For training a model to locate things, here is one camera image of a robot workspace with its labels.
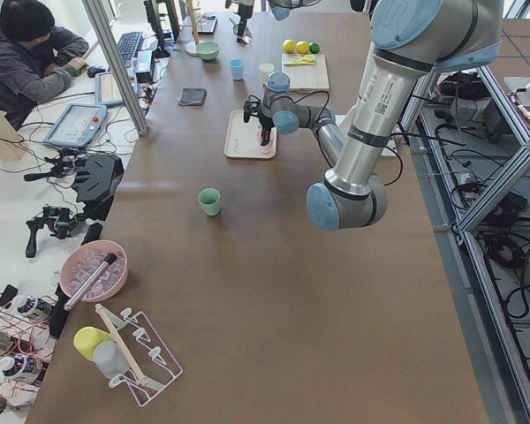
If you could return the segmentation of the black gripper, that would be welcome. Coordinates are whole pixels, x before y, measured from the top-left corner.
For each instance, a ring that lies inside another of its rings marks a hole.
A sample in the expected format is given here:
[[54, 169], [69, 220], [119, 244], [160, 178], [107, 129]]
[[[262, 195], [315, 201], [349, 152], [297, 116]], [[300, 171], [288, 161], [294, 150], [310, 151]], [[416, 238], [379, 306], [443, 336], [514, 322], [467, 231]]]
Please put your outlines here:
[[275, 127], [272, 117], [266, 114], [266, 110], [260, 98], [249, 95], [243, 104], [243, 122], [248, 123], [251, 117], [256, 117], [261, 125], [261, 146], [270, 143], [271, 129]]
[[246, 27], [247, 21], [253, 16], [252, 4], [238, 4], [239, 26], [237, 26], [236, 36], [238, 43], [246, 43]]

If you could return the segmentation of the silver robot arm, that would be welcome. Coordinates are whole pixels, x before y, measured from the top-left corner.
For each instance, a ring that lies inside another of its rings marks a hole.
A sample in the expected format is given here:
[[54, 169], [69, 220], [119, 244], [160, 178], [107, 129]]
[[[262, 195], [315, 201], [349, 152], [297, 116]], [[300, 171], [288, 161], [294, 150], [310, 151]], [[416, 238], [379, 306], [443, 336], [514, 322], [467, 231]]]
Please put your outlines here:
[[[232, 4], [237, 5], [235, 13], [239, 16], [239, 22], [234, 29], [238, 43], [249, 43], [250, 35], [246, 35], [247, 21], [252, 18], [254, 13], [254, 0], [226, 0], [225, 8], [228, 9]], [[318, 1], [313, 0], [279, 0], [267, 1], [270, 11], [273, 13], [277, 21], [285, 19], [291, 10], [301, 7], [310, 7], [318, 4]]]
[[432, 72], [472, 69], [493, 62], [500, 50], [500, 1], [352, 1], [366, 13], [371, 44], [360, 93], [342, 131], [326, 107], [296, 103], [289, 77], [269, 75], [260, 100], [246, 100], [244, 118], [257, 117], [261, 140], [308, 128], [330, 164], [322, 182], [307, 191], [307, 213], [320, 229], [334, 231], [378, 222], [387, 194], [375, 166], [417, 80]]

